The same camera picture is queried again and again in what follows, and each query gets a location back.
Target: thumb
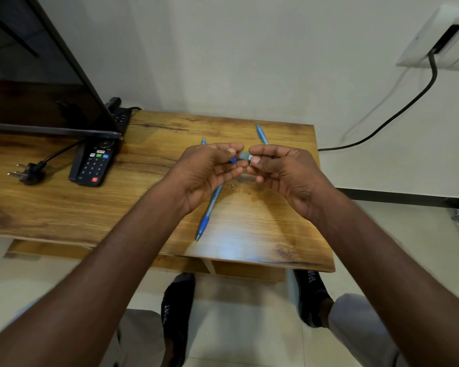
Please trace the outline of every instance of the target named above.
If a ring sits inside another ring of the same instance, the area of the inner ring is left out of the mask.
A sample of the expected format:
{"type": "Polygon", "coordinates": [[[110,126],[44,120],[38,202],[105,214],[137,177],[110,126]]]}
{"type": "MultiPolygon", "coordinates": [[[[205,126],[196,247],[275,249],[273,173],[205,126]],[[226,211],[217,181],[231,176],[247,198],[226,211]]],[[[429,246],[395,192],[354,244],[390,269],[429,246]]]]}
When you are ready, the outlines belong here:
{"type": "Polygon", "coordinates": [[[216,148],[212,152],[212,159],[215,165],[221,165],[222,163],[229,162],[235,154],[236,150],[233,148],[228,148],[226,151],[216,148]]]}
{"type": "Polygon", "coordinates": [[[253,156],[250,160],[251,166],[254,166],[260,171],[266,172],[266,173],[278,173],[282,171],[283,168],[283,160],[284,158],[281,159],[271,159],[269,157],[259,157],[259,156],[253,156]]]}

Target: baseboard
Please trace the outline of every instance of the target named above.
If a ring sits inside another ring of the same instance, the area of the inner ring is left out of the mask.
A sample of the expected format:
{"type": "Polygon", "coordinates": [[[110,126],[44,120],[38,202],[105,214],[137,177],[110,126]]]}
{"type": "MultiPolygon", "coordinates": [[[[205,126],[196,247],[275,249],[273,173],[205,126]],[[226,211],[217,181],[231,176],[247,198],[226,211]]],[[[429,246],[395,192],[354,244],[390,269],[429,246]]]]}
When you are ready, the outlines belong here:
{"type": "Polygon", "coordinates": [[[425,196],[422,194],[379,192],[375,190],[361,190],[348,188],[338,189],[351,200],[459,208],[459,198],[455,197],[425,196]]]}

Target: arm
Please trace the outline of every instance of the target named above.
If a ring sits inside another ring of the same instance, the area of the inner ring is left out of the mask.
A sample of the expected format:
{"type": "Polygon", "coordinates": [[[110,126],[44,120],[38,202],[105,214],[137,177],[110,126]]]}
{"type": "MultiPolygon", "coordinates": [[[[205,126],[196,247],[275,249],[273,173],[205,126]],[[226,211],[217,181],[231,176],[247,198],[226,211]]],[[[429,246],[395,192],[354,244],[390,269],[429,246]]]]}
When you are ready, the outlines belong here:
{"type": "Polygon", "coordinates": [[[411,366],[459,366],[459,299],[418,265],[318,169],[312,155],[253,146],[248,173],[323,234],[411,366]]]}
{"type": "Polygon", "coordinates": [[[243,144],[188,148],[85,260],[0,333],[0,366],[99,365],[141,279],[180,220],[243,172],[226,164],[235,150],[243,144]]]}

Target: hand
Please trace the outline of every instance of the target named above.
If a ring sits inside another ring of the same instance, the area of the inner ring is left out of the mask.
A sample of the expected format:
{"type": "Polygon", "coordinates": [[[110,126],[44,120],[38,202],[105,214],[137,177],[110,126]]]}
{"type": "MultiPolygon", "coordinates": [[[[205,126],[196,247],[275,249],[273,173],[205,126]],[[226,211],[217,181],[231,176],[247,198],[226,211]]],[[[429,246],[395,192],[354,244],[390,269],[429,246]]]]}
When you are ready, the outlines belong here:
{"type": "Polygon", "coordinates": [[[281,193],[297,213],[311,220],[321,196],[335,190],[308,151],[282,145],[254,145],[247,173],[281,193]]]}
{"type": "Polygon", "coordinates": [[[171,188],[181,191],[184,213],[204,202],[221,184],[241,175],[248,161],[229,163],[242,143],[215,143],[188,147],[165,176],[171,188]]]}

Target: wall socket plate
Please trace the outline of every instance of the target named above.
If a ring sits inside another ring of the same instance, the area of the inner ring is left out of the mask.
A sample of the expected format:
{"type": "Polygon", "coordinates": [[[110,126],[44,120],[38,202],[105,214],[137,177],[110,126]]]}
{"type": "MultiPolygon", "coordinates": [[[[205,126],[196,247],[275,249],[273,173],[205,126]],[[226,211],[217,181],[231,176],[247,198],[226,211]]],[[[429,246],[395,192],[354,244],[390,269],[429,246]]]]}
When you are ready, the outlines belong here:
{"type": "Polygon", "coordinates": [[[455,30],[457,31],[447,40],[445,46],[435,54],[435,61],[439,69],[459,71],[459,5],[442,5],[437,9],[401,55],[397,65],[429,68],[427,54],[444,34],[448,35],[451,26],[456,26],[455,30]]]}

